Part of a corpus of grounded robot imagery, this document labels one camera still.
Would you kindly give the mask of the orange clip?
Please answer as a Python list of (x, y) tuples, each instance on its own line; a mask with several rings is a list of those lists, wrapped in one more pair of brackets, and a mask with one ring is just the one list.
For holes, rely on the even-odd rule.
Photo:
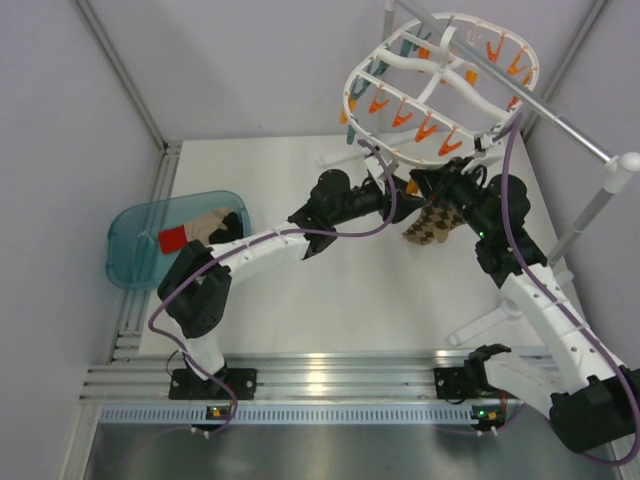
[(419, 186), (413, 178), (410, 178), (408, 180), (405, 191), (407, 194), (410, 194), (410, 195), (417, 195), (417, 196), (420, 195)]

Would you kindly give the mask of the brown argyle sock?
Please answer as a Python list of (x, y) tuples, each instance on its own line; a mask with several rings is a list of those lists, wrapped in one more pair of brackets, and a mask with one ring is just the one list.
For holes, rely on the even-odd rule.
[(465, 224), (466, 221), (454, 208), (427, 205), (420, 211), (418, 219), (403, 233), (403, 237), (416, 245), (444, 243), (454, 229)]

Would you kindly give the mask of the white round clip hanger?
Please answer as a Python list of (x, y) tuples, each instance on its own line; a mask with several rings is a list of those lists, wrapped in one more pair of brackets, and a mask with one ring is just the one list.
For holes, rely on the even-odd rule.
[[(489, 49), (493, 50), (499, 69), (511, 73), (517, 84), (531, 81), (531, 56), (522, 53), (520, 46), (512, 39), (504, 38), (495, 31), (475, 29), (458, 17), (450, 25), (462, 39), (469, 39), (482, 56)], [(443, 45), (441, 35), (431, 33), (415, 19), (395, 31), (402, 28), (426, 40), (428, 45), (419, 47), (398, 37), (388, 47), (394, 55), (410, 60), (430, 60), (436, 65), (451, 65), (454, 58), (461, 54), (455, 47), (450, 48), (449, 57), (439, 53), (436, 48)], [(347, 143), (365, 139), (394, 160), (424, 169), (437, 169), (455, 157), (470, 157), (472, 165), (485, 166), (501, 160), (503, 157), (475, 159), (474, 135), (491, 131), (497, 134), (495, 140), (502, 139), (498, 136), (499, 131), (510, 123), (523, 103), (518, 104), (513, 93), (502, 88), (481, 70), (473, 71), (470, 66), (462, 64), (455, 72), (461, 77), (458, 84), (451, 80), (435, 80), (433, 74), (423, 67), (389, 65), (384, 80), (397, 89), (402, 97), (376, 85), (364, 88), (365, 82), (361, 78), (351, 86), (353, 97), (349, 100), (349, 108), (358, 126), (385, 143), (394, 134), (409, 135), (407, 142), (395, 145), (391, 152), (361, 135), (356, 135), (352, 142), (347, 140), (343, 88), (340, 121), (347, 127)]]

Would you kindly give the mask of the beige sock with red cuff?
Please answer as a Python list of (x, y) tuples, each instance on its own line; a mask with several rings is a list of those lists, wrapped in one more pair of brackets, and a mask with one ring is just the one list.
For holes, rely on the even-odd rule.
[(163, 254), (169, 254), (181, 250), (190, 241), (198, 240), (208, 244), (212, 233), (222, 228), (226, 230), (224, 219), (233, 212), (229, 207), (210, 210), (188, 220), (182, 225), (162, 230), (158, 233), (158, 243)]

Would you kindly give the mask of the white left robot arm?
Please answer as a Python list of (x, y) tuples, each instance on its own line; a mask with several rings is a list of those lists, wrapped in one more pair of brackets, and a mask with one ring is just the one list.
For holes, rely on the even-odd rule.
[(205, 397), (225, 388), (226, 361), (215, 334), (229, 292), (241, 282), (279, 265), (303, 261), (326, 250), (336, 227), (378, 213), (397, 224), (425, 204), (406, 192), (407, 182), (392, 176), (379, 184), (366, 178), (351, 186), (348, 175), (331, 169), (320, 175), (307, 202), (273, 230), (228, 243), (190, 241), (157, 289), (165, 311), (178, 325), (191, 384)]

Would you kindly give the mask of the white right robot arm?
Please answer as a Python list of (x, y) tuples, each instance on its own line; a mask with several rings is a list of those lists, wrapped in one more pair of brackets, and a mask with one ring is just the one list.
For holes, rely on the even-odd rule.
[(466, 382), (478, 396), (505, 391), (536, 410), (570, 451), (585, 453), (639, 435), (639, 373), (610, 352), (563, 293), (547, 259), (524, 227), (527, 187), (511, 174), (486, 184), (456, 158), (437, 170), (413, 169), (411, 179), (437, 207), (450, 207), (478, 235), (478, 263), (521, 311), (554, 360), (558, 375), (495, 344), (473, 351)]

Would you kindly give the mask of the metal drying rack stand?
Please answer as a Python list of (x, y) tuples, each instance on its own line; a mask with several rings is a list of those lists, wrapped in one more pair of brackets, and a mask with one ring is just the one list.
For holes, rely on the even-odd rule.
[[(363, 85), (364, 88), (368, 88), (370, 85), (376, 85), (398, 97), (402, 97), (403, 95), (399, 93), (397, 89), (391, 87), (388, 82), (384, 80), (384, 75), (389, 65), (406, 68), (423, 67), (426, 71), (433, 74), (435, 80), (451, 80), (456, 84), (461, 81), (461, 77), (455, 72), (455, 69), (462, 64), (470, 66), (473, 71), (483, 71), (486, 75), (510, 90), (515, 95), (518, 104), (524, 103), (532, 110), (530, 120), (525, 128), (527, 133), (531, 133), (537, 122), (542, 119), (588, 152), (609, 172), (609, 177), (600, 191), (598, 191), (570, 227), (565, 230), (550, 251), (549, 265), (555, 266), (563, 259), (569, 248), (580, 238), (586, 228), (601, 213), (611, 199), (618, 194), (639, 171), (639, 154), (637, 152), (626, 152), (617, 156), (613, 155), (551, 106), (552, 97), (566, 79), (569, 70), (573, 67), (579, 53), (583, 50), (585, 42), (593, 33), (593, 30), (598, 25), (609, 5), (610, 3), (608, 1), (594, 1), (592, 3), (591, 7), (587, 10), (580, 28), (574, 34), (572, 42), (562, 55), (561, 62), (551, 79), (551, 83), (544, 91), (544, 95), (539, 97), (533, 92), (538, 79), (537, 56), (534, 54), (530, 45), (515, 33), (509, 30), (501, 30), (489, 22), (469, 15), (460, 14), (457, 16), (453, 13), (431, 14), (413, 1), (386, 1), (384, 3), (383, 41), (361, 65), (355, 68), (348, 77), (344, 87), (345, 100), (343, 101), (343, 113), (345, 114), (348, 125), (347, 140), (352, 142), (356, 135), (361, 135), (371, 139), (374, 144), (383, 147), (383, 149), (389, 152), (393, 150), (395, 145), (400, 145), (409, 140), (407, 133), (394, 134), (390, 137), (390, 140), (385, 143), (357, 125), (356, 119), (349, 108), (349, 100), (353, 97), (351, 86), (355, 84), (357, 79), (363, 79), (365, 82)], [(401, 7), (403, 10), (414, 15), (415, 21), (427, 27), (431, 33), (436, 32), (441, 35), (443, 45), (436, 48), (439, 53), (449, 57), (451, 55), (450, 48), (455, 47), (461, 54), (454, 58), (451, 65), (436, 65), (430, 60), (410, 60), (406, 57), (392, 54), (388, 50), (388, 47), (398, 37), (419, 47), (426, 47), (428, 45), (426, 40), (421, 40), (418, 36), (411, 34), (407, 28), (402, 28), (397, 31), (392, 30), (397, 7)], [(483, 28), (485, 30), (495, 31), (500, 33), (502, 37), (510, 38), (516, 42), (520, 46), (522, 53), (527, 53), (531, 56), (531, 68), (529, 69), (531, 81), (528, 84), (517, 84), (515, 80), (512, 79), (511, 73), (499, 69), (493, 56), (493, 50), (489, 49), (487, 54), (482, 56), (481, 52), (473, 46), (473, 43), (469, 39), (464, 40), (459, 34), (455, 33), (450, 22), (457, 17), (473, 25), (475, 29)]]

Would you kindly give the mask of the black sock in basket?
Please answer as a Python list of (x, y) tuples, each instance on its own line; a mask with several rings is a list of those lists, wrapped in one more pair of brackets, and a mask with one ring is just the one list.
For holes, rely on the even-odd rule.
[(210, 244), (224, 244), (244, 237), (244, 225), (234, 211), (227, 214), (218, 228), (209, 235)]

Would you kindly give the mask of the teal plastic basket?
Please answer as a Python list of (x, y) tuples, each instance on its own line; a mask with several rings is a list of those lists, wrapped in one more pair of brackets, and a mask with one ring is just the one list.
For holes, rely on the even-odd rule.
[(226, 190), (154, 201), (123, 211), (108, 232), (106, 273), (109, 280), (123, 289), (156, 288), (180, 251), (163, 254), (158, 233), (222, 207), (236, 212), (243, 222), (244, 234), (251, 233), (245, 203), (237, 194)]

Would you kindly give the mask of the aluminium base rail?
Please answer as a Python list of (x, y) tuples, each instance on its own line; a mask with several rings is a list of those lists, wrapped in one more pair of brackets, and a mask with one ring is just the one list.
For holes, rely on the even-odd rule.
[(232, 425), (481, 425), (491, 430), (521, 402), (480, 395), (462, 379), (463, 350), (416, 354), (231, 356), (257, 372), (253, 398), (172, 400), (180, 355), (119, 353), (89, 368), (80, 400), (105, 423)]

